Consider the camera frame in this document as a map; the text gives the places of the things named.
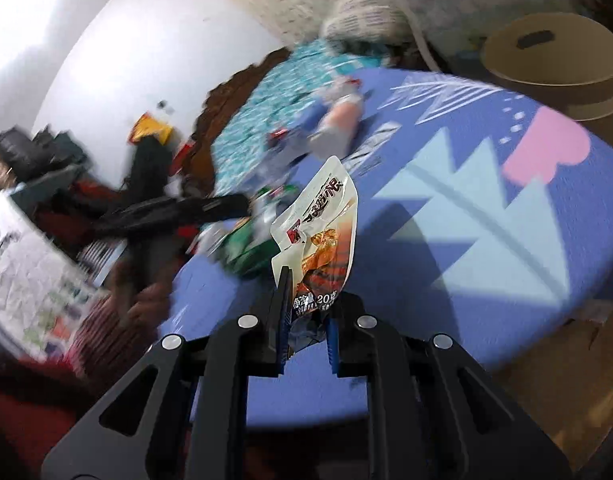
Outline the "white orange snack wrapper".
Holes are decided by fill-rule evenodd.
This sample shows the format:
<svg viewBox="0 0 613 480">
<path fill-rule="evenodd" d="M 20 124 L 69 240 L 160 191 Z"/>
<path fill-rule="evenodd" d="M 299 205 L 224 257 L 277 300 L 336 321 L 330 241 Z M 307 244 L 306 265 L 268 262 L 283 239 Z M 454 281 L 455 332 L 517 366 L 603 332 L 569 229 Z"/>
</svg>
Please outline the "white orange snack wrapper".
<svg viewBox="0 0 613 480">
<path fill-rule="evenodd" d="M 357 189 L 336 156 L 329 157 L 271 226 L 278 247 L 276 281 L 291 271 L 288 348 L 295 354 L 326 336 L 328 311 L 349 278 L 357 237 Z"/>
</svg>

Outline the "pink white paper cup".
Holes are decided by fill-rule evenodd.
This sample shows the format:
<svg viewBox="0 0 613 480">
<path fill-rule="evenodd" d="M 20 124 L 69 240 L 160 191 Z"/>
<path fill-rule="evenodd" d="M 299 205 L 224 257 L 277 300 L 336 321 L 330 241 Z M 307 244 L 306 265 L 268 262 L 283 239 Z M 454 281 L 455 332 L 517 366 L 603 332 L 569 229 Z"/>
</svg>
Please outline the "pink white paper cup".
<svg viewBox="0 0 613 480">
<path fill-rule="evenodd" d="M 364 112 L 364 98 L 352 92 L 338 99 L 309 137 L 310 152 L 320 160 L 347 157 Z"/>
</svg>

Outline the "green snack wrapper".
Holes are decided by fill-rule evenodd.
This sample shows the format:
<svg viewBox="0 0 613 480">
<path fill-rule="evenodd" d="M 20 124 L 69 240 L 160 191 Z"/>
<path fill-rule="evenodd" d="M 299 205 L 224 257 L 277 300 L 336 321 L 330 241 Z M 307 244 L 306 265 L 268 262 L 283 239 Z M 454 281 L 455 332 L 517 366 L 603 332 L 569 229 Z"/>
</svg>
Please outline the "green snack wrapper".
<svg viewBox="0 0 613 480">
<path fill-rule="evenodd" d="M 253 195 L 250 216 L 239 221 L 216 250 L 218 263 L 227 273 L 247 278 L 271 266 L 271 260 L 279 253 L 271 226 L 299 194 L 297 185 L 282 184 L 278 188 L 260 188 Z"/>
</svg>

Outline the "beige round trash bin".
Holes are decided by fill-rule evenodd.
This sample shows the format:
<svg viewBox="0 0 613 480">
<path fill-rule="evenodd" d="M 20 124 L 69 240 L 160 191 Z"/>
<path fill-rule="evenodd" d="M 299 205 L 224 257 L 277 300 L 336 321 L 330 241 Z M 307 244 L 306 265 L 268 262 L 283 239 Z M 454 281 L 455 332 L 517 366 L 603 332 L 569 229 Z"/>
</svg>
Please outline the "beige round trash bin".
<svg viewBox="0 0 613 480">
<path fill-rule="evenodd" d="M 535 13 L 494 32 L 482 64 L 502 87 L 579 122 L 613 148 L 613 33 L 573 13 Z"/>
</svg>

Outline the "dark wooden headboard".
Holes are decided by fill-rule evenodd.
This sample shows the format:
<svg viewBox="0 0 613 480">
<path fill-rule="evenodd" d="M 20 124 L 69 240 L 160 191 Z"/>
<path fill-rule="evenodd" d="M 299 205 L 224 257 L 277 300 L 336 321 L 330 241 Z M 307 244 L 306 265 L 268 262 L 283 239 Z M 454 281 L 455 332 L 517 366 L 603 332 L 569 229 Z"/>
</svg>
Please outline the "dark wooden headboard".
<svg viewBox="0 0 613 480">
<path fill-rule="evenodd" d="M 280 48 L 259 64 L 249 65 L 212 89 L 195 122 L 194 132 L 174 158 L 173 169 L 180 170 L 184 196 L 208 197 L 215 189 L 216 172 L 211 148 L 230 120 L 244 106 L 264 76 L 289 58 Z"/>
</svg>

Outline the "teal white patterned quilt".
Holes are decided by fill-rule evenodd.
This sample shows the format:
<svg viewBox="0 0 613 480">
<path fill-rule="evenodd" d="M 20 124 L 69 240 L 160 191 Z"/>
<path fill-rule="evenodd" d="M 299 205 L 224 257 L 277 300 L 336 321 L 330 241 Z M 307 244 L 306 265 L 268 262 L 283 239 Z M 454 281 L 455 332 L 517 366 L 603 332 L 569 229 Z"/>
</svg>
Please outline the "teal white patterned quilt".
<svg viewBox="0 0 613 480">
<path fill-rule="evenodd" d="M 390 62 L 384 46 L 364 44 L 357 53 L 316 39 L 295 47 L 272 68 L 229 119 L 211 146 L 216 194 L 232 191 L 265 152 L 266 136 L 287 127 L 316 100 L 316 92 L 361 68 Z"/>
</svg>

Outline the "blue patterned bed blanket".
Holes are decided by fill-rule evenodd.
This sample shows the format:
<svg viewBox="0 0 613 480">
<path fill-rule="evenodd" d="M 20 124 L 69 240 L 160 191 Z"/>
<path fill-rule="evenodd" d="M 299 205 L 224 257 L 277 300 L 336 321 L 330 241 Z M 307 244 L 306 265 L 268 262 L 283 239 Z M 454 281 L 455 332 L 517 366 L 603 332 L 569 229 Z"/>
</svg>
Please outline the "blue patterned bed blanket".
<svg viewBox="0 0 613 480">
<path fill-rule="evenodd" d="M 527 96 L 365 68 L 348 292 L 481 365 L 556 330 L 613 272 L 613 148 Z"/>
</svg>

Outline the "grey patterned pillow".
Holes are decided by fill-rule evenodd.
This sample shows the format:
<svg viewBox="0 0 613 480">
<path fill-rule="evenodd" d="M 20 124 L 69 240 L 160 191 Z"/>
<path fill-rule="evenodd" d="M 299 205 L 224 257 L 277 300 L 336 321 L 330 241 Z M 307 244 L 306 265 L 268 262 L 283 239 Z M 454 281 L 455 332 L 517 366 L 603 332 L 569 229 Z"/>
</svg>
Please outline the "grey patterned pillow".
<svg viewBox="0 0 613 480">
<path fill-rule="evenodd" d="M 330 42 L 384 46 L 413 41 L 411 26 L 395 0 L 338 0 L 323 21 L 320 36 Z"/>
</svg>

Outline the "yellow red wall calendar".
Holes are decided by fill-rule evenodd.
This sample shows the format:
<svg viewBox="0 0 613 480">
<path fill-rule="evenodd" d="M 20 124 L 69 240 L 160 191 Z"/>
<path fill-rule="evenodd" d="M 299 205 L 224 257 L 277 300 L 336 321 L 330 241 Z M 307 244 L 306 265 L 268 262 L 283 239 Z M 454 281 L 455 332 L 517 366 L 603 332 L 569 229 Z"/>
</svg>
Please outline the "yellow red wall calendar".
<svg viewBox="0 0 613 480">
<path fill-rule="evenodd" d="M 162 145 L 168 143 L 173 132 L 173 127 L 166 122 L 162 122 L 149 113 L 144 113 L 140 116 L 128 136 L 128 142 L 137 145 L 140 140 L 153 136 Z"/>
</svg>

